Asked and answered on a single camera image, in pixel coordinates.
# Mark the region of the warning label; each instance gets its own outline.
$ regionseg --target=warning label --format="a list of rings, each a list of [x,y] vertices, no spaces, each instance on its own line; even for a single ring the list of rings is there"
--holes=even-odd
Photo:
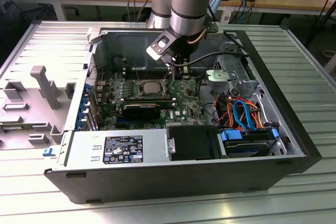
[[[142,136],[108,136],[105,138],[105,164],[143,162]]]

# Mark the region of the robotic arm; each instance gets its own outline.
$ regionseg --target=robotic arm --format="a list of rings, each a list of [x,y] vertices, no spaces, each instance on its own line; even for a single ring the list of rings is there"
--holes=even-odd
[[[154,60],[160,59],[170,67],[188,60],[197,49],[199,38],[206,32],[204,21],[210,0],[171,0],[171,10],[170,6],[163,8],[166,5],[159,5],[159,2],[167,1],[170,0],[153,0],[149,20],[152,27],[156,28],[156,20],[160,20],[158,23],[161,26],[167,26],[168,20],[170,22],[169,28],[148,47],[147,53]],[[211,2],[213,10],[217,9],[219,2]]]

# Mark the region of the blue cable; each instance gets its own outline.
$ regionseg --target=blue cable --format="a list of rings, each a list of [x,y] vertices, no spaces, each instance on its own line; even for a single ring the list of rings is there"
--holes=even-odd
[[[244,106],[248,127],[251,130],[256,131],[257,128],[255,127],[254,122],[250,117],[250,112],[248,110],[248,106],[244,101],[236,101],[235,104],[233,105],[233,116],[235,117],[236,122],[244,129],[244,131],[247,130],[246,126],[239,120],[237,109],[238,109],[238,105],[240,103]]]
[[[246,1],[245,0],[243,0],[243,5],[244,5],[243,13],[242,13],[242,15],[241,15],[241,17],[239,19],[239,23],[241,23],[243,21],[243,17],[245,15],[245,8],[246,8]]]

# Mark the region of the aluminum extrusion table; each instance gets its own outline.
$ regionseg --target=aluminum extrusion table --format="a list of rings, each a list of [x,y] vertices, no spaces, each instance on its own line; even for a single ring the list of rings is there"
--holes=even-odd
[[[11,71],[18,71],[18,66],[23,78],[25,66],[28,71],[27,63],[31,61],[50,64],[57,61],[67,65],[55,81],[76,81],[76,66],[82,64],[89,50],[88,29],[111,24],[115,23],[42,22],[31,25],[1,68],[0,86],[5,79],[13,78]],[[141,26],[144,24],[134,24],[134,27]],[[43,149],[0,151],[0,222],[334,223],[335,81],[290,31],[278,26],[230,25],[224,28],[247,33],[323,160],[304,174],[284,178],[268,191],[76,205],[44,177],[44,168],[56,159],[44,159]]]

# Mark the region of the motherboard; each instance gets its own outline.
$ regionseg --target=motherboard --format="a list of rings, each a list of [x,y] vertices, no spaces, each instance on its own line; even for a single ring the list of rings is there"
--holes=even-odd
[[[95,100],[101,111],[99,130],[164,129],[172,125],[204,125],[197,99],[196,77],[180,80],[104,74],[97,81]]]

